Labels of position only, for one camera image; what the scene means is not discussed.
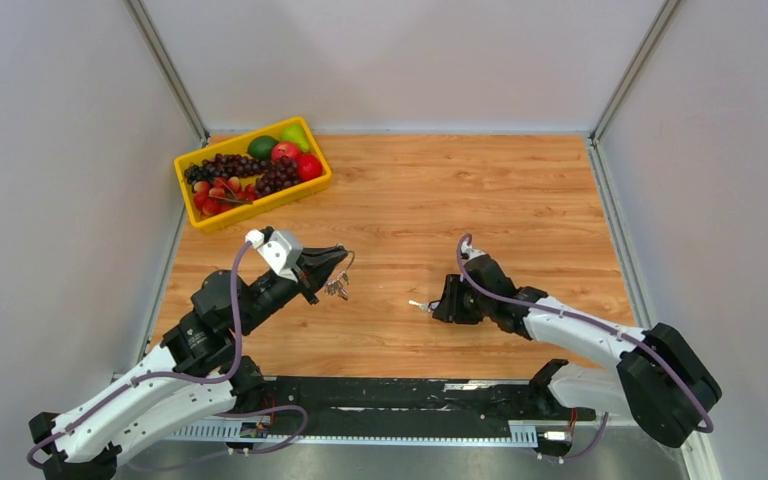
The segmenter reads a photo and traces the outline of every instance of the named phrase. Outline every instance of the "white wall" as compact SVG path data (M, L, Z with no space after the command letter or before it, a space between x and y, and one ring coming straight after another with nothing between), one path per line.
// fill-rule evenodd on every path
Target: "white wall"
M122 2L0 1L0 479L136 358L196 146Z
M604 147L657 320L723 388L723 477L768 478L768 1L685 2Z
M147 0L212 130L589 130L661 0Z

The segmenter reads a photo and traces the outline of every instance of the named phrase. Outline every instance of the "wood surface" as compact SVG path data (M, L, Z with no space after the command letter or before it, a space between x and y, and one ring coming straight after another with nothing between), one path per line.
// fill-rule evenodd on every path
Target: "wood surface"
M224 138L213 138L221 141ZM190 295L227 269L245 233L271 225L306 246L357 254L350 299L299 296L245 338L266 375L529 378L560 348L478 326L443 324L408 305L438 299L464 232L519 286L632 324L587 154L579 137L321 135L334 171L325 192L203 234L185 228L154 342L191 309ZM243 260L249 281L266 269Z

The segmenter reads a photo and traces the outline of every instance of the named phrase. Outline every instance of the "gray floor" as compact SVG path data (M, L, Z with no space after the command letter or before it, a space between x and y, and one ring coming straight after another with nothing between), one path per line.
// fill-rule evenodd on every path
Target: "gray floor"
M578 448L590 441L593 431L576 429ZM175 465L221 449L216 443L163 441L134 463ZM119 472L120 480L687 479L678 451L656 444L632 427L610 427L589 457L565 465L538 461L512 448L294 445L262 456L222 457L173 472L138 473L127 466Z

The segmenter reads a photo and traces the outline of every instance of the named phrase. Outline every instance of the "robotic arm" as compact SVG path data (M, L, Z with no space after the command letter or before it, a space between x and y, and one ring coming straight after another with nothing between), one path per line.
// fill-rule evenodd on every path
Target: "robotic arm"
M260 401L263 377L250 358L220 378L227 376L236 352L232 302L239 306L241 333L248 335L299 294L318 303L316 293L330 285L349 252L342 246L304 248L292 233L271 227L252 230L246 240L269 265L266 273L251 285L237 277L235 298L230 295L235 272L210 274L191 298L193 310L139 365L83 405L62 414L40 413L29 422L37 446L48 442L40 447L50 455L41 465L47 480L112 478L117 464L195 420L257 406L252 402ZM221 374L211 373L220 367ZM188 381L194 377L205 381ZM35 462L35 451L29 461Z
M475 325L489 317L505 332L558 345L602 366L589 369L553 360L538 373L567 408L631 416L669 447L681 446L700 421L710 426L707 412L722 391L678 331L662 323L643 330L606 322L537 288L515 287L499 264L468 239L458 247L462 273L446 276L441 299L413 304L445 323Z

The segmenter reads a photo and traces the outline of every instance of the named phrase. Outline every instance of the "plastic container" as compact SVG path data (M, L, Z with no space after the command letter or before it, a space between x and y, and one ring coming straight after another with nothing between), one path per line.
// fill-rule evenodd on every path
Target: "plastic container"
M202 160L213 158L217 153L223 155L246 155L246 149L248 149L249 143L251 143L252 140L261 135L269 135L278 139L281 131L289 125L300 125L304 130L307 141L310 144L310 153L314 154L322 163L322 175L319 178L300 183L295 187L290 187L278 193L273 193L272 195L267 195L266 197L255 200L251 205L239 206L212 217L205 217L196 209L193 204L193 189L184 178L184 170L186 170L187 167L191 164L201 165ZM181 195L184 196L184 203L187 205L187 216L190 218L190 224L205 233L215 232L216 230L252 218L255 215L260 215L263 212L294 202L300 198L321 192L328 188L332 176L331 167L328 166L328 162L325 160L325 155L322 154L322 150L319 149L319 145L313 138L313 134L310 133L310 128L308 128L307 122L305 122L302 117L289 118L266 128L261 128L260 130L240 135L239 137L234 137L215 145L210 145L201 150L181 155L175 159L175 174L178 176ZM240 180L243 184L243 188L250 183L254 183L257 177L258 176L241 178Z

